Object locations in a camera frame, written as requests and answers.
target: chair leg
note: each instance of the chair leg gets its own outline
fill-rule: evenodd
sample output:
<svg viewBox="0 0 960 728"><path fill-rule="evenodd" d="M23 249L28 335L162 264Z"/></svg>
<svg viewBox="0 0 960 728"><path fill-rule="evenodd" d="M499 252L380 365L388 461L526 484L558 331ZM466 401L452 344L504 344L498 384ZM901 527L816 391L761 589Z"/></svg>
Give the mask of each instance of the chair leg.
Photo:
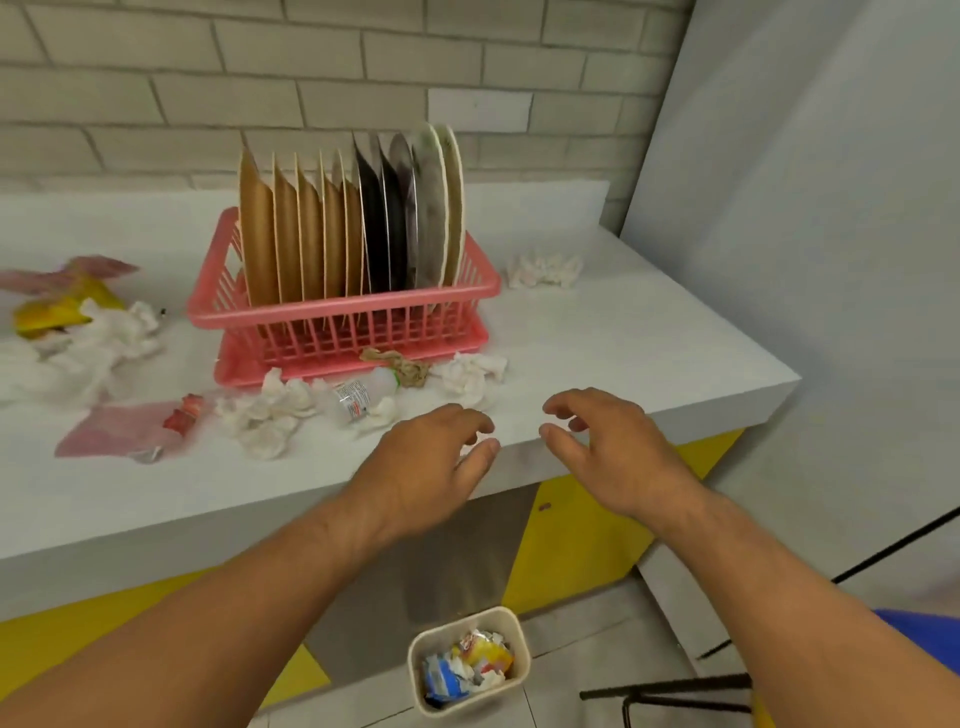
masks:
<svg viewBox="0 0 960 728"><path fill-rule="evenodd" d="M672 697L657 697L655 695L644 695L634 693L623 698L621 713L623 715L623 728L633 728L630 723L630 706L635 703L645 705L665 705L671 708L694 708L702 711L717 711L722 713L746 713L753 710L749 705L739 703L721 703L710 700L683 700Z"/></svg>
<svg viewBox="0 0 960 728"><path fill-rule="evenodd" d="M684 680L666 680L658 683L639 683L621 685L616 688L601 688L594 691L581 691L581 700L594 700L598 697L619 697L642 693L644 695L670 694L673 692L708 692L726 690L749 690L754 681L746 672L717 677L693 677Z"/></svg>

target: white wall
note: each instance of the white wall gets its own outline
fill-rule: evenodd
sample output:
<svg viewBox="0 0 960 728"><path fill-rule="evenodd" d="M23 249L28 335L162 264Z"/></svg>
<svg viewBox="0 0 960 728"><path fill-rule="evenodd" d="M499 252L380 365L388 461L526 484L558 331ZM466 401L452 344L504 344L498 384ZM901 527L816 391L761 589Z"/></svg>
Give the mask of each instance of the white wall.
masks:
<svg viewBox="0 0 960 728"><path fill-rule="evenodd" d="M960 504L958 35L955 0L699 0L621 235L804 377L713 482L830 576ZM725 638L641 570L688 651ZM850 588L951 585L960 524Z"/></svg>

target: brick wall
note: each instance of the brick wall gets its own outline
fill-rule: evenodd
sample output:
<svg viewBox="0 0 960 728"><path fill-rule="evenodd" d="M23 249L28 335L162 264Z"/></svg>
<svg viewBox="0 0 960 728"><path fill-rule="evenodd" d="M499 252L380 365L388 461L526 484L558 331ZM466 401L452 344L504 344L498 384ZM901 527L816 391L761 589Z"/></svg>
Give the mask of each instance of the brick wall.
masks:
<svg viewBox="0 0 960 728"><path fill-rule="evenodd" d="M533 92L526 133L459 133L469 181L611 181L619 230L690 0L0 2L0 191L235 184L427 89Z"/></svg>

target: dish rack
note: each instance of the dish rack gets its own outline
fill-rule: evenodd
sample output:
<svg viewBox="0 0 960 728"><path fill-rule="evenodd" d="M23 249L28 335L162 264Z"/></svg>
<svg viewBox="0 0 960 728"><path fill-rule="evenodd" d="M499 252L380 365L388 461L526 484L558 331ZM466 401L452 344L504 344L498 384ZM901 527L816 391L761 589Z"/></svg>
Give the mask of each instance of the dish rack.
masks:
<svg viewBox="0 0 960 728"><path fill-rule="evenodd" d="M490 338L477 304L500 292L500 276L469 233L452 286L251 307L238 214L220 215L187 302L195 327L224 330L213 370L221 386L258 385L273 367L284 379L372 369L360 360L366 347L430 359L476 352Z"/></svg>

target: trash bin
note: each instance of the trash bin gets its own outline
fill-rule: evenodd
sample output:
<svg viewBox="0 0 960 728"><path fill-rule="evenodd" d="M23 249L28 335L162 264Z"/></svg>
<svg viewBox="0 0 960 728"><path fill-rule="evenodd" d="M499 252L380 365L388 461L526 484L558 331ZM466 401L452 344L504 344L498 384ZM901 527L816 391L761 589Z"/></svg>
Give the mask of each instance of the trash bin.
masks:
<svg viewBox="0 0 960 728"><path fill-rule="evenodd" d="M471 629L484 629L499 632L514 652L514 663L507 672L507 680L502 685L465 697L444 708L429 705L424 698L423 660L429 655L446 652L450 646L460 640ZM523 637L520 620L506 607L492 607L484 612L458 619L441 627L420 632L410 643L407 650L407 670L410 672L410 685L414 692L417 708L427 717L443 717L459 713L478 703L489 702L502 696L504 692L519 688L530 674L530 648Z"/></svg>

